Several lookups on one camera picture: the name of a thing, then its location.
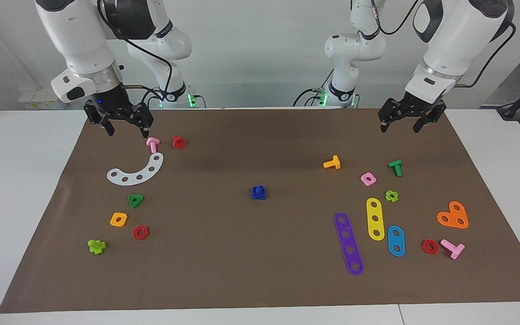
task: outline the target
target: table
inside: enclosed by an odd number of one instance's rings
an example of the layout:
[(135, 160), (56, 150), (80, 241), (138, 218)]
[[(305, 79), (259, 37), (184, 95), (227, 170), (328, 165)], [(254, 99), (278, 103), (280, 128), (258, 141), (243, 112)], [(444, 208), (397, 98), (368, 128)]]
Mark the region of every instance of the table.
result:
[[(495, 111), (449, 110), (446, 115), (520, 240), (520, 126), (501, 120)], [(0, 197), (6, 198), (5, 204), (0, 202), (0, 302), (84, 121), (83, 111), (0, 111)], [(133, 320), (252, 325), (509, 324), (520, 323), (520, 302), (0, 315), (0, 324), (130, 323)]]

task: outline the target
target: red hexagonal nut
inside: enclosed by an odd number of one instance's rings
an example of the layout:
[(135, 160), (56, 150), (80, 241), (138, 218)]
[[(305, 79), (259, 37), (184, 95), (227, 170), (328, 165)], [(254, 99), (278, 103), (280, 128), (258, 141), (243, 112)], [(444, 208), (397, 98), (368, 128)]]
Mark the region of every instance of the red hexagonal nut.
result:
[(150, 231), (146, 226), (137, 226), (136, 229), (134, 229), (133, 234), (135, 239), (146, 239), (150, 234)]
[(186, 140), (179, 135), (172, 136), (172, 144), (174, 148), (181, 149), (186, 146)]
[(435, 255), (439, 252), (439, 245), (432, 239), (427, 239), (422, 242), (422, 249), (427, 254)]

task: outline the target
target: lime green flower-shaped nut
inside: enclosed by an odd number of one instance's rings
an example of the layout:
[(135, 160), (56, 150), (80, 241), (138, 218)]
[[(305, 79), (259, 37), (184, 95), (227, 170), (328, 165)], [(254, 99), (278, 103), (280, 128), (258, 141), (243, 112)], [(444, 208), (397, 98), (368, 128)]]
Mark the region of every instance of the lime green flower-shaped nut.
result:
[(396, 202), (399, 200), (399, 194), (395, 191), (388, 190), (386, 191), (386, 201)]
[(89, 252), (94, 253), (95, 255), (100, 255), (101, 253), (103, 253), (103, 250), (107, 247), (105, 242), (95, 241), (93, 239), (90, 239), (87, 242), (87, 245), (89, 246)]

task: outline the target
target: toy piece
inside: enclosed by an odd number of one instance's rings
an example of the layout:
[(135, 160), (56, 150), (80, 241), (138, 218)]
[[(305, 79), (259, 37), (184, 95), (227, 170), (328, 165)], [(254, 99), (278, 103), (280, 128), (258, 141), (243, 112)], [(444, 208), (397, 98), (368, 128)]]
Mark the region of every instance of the toy piece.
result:
[(262, 185), (252, 187), (252, 198), (255, 200), (266, 199), (266, 189)]
[(357, 239), (354, 236), (353, 228), (350, 226), (350, 220), (346, 214), (339, 212), (334, 215), (334, 224), (336, 225), (336, 233), (344, 255), (346, 269), (353, 275), (361, 275), (365, 271), (362, 263), (361, 253), (358, 251)]
[(137, 208), (138, 205), (140, 205), (144, 201), (143, 195), (130, 195), (128, 197), (128, 203), (130, 204), (130, 207)]
[(376, 183), (376, 177), (374, 177), (372, 173), (365, 173), (365, 175), (361, 176), (361, 181), (365, 183), (366, 186), (371, 186)]
[(146, 226), (137, 226), (136, 229), (132, 232), (134, 234), (135, 239), (146, 239), (148, 235), (150, 234), (150, 231), (148, 230), (148, 227)]
[(388, 227), (388, 251), (396, 257), (402, 257), (406, 253), (404, 231), (399, 226)]
[(451, 254), (450, 257), (454, 260), (456, 260), (457, 257), (459, 257), (461, 251), (464, 249), (463, 244), (459, 244), (458, 246), (452, 245), (450, 241), (443, 239), (441, 240), (441, 245), (443, 245), (446, 249), (450, 250)]
[(460, 229), (466, 229), (469, 227), (469, 218), (467, 218), (467, 213), (462, 204), (456, 201), (451, 201), (448, 204), (448, 208), (450, 209), (450, 212), (439, 212), (437, 214), (439, 224)]
[(401, 177), (403, 175), (403, 172), (402, 170), (400, 169), (400, 165), (403, 164), (403, 161), (402, 160), (394, 160), (393, 162), (391, 162), (390, 164), (388, 164), (388, 167), (390, 168), (394, 168), (395, 169), (395, 173), (396, 173), (396, 176), (397, 177)]
[(340, 160), (338, 159), (338, 156), (336, 154), (332, 156), (332, 160), (326, 161), (324, 163), (324, 168), (330, 168), (335, 167), (336, 169), (340, 169)]
[(367, 221), (370, 238), (375, 241), (382, 241), (382, 239), (384, 239), (382, 205), (376, 198), (369, 198), (367, 200)]
[(421, 247), (427, 254), (435, 255), (439, 253), (439, 245), (432, 239), (426, 239), (422, 241)]
[(122, 214), (122, 212), (115, 212), (115, 214), (111, 216), (110, 224), (114, 227), (123, 227), (127, 220), (127, 214)]
[(87, 245), (89, 246), (89, 252), (94, 253), (95, 255), (103, 254), (103, 250), (107, 247), (105, 242), (95, 241), (93, 239), (90, 239), (87, 242)]
[(388, 190), (388, 191), (386, 191), (385, 198), (386, 198), (386, 201), (394, 203), (399, 200), (399, 194), (396, 193), (395, 191)]
[(150, 150), (152, 152), (152, 154), (158, 152), (155, 148), (155, 146), (157, 146), (159, 144), (159, 139), (157, 138), (148, 138), (148, 140), (146, 140), (146, 146), (149, 146), (150, 147)]
[(174, 148), (181, 149), (186, 146), (186, 140), (179, 135), (172, 136), (172, 144)]
[(138, 185), (152, 178), (163, 164), (163, 154), (156, 152), (150, 156), (150, 161), (144, 169), (136, 173), (124, 173), (119, 168), (107, 172), (107, 179), (120, 186)]

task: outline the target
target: pink bolt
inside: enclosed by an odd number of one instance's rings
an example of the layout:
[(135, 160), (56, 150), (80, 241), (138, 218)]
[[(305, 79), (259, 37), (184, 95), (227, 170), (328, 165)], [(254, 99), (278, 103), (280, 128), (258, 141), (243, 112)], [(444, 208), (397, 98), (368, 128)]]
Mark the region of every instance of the pink bolt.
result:
[(157, 138), (148, 138), (148, 140), (146, 141), (146, 146), (150, 146), (150, 150), (152, 153), (158, 152), (155, 148), (157, 144), (159, 144), (159, 140)]
[(463, 244), (459, 244), (458, 246), (452, 245), (450, 241), (443, 239), (441, 240), (441, 245), (443, 245), (446, 249), (450, 250), (451, 254), (450, 257), (454, 260), (456, 260), (457, 257), (459, 257), (461, 251), (464, 249)]

